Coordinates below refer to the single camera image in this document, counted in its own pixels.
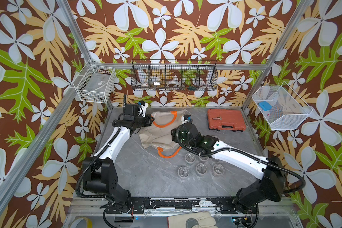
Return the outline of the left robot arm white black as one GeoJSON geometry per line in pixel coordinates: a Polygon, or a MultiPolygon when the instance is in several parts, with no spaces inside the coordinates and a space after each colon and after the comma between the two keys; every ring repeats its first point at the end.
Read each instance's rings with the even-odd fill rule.
{"type": "Polygon", "coordinates": [[[131,194],[118,184],[115,161],[132,134],[151,126],[154,118],[146,114],[148,104],[124,104],[123,113],[112,122],[113,133],[103,147],[92,157],[83,160],[83,170],[77,181],[75,192],[83,199],[104,198],[104,208],[113,207],[126,213],[131,208],[131,194]]]}

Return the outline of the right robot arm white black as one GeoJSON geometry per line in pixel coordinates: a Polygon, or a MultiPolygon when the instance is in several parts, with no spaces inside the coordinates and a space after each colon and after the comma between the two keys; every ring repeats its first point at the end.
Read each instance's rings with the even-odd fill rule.
{"type": "Polygon", "coordinates": [[[247,153],[222,140],[202,135],[192,123],[184,123],[171,130],[171,137],[186,151],[200,157],[210,157],[232,164],[256,178],[241,188],[231,204],[236,213],[252,211],[265,200],[280,202],[282,196],[306,186],[304,177],[283,167],[281,160],[247,153]]]}

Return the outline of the clear seed jar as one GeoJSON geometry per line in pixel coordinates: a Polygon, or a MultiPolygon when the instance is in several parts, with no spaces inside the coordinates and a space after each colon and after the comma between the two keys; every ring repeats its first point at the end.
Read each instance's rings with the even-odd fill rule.
{"type": "Polygon", "coordinates": [[[185,155],[184,159],[185,159],[185,162],[186,162],[187,165],[192,165],[192,164],[194,164],[195,161],[196,161],[196,157],[195,157],[195,155],[192,154],[192,153],[187,153],[187,154],[185,155]]]}
{"type": "Polygon", "coordinates": [[[199,163],[196,165],[195,170],[198,176],[204,176],[208,172],[208,167],[204,163],[199,163]]]}
{"type": "Polygon", "coordinates": [[[203,157],[203,156],[199,156],[198,158],[200,162],[206,162],[209,159],[209,157],[203,157]]]}
{"type": "Polygon", "coordinates": [[[178,169],[177,174],[180,178],[186,179],[190,175],[190,171],[187,167],[182,166],[178,169]]]}
{"type": "Polygon", "coordinates": [[[215,176],[215,177],[219,177],[219,176],[222,176],[223,174],[225,173],[225,168],[222,164],[214,164],[213,167],[212,167],[212,174],[215,176]]]}

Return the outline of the beige canvas bag orange handles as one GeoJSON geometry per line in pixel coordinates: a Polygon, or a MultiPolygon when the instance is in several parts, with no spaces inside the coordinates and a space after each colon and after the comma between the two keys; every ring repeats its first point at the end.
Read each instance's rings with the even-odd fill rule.
{"type": "Polygon", "coordinates": [[[153,112],[152,125],[141,128],[138,133],[142,147],[156,149],[158,155],[164,159],[175,157],[181,147],[172,140],[171,130],[183,124],[184,115],[185,111],[153,112]]]}

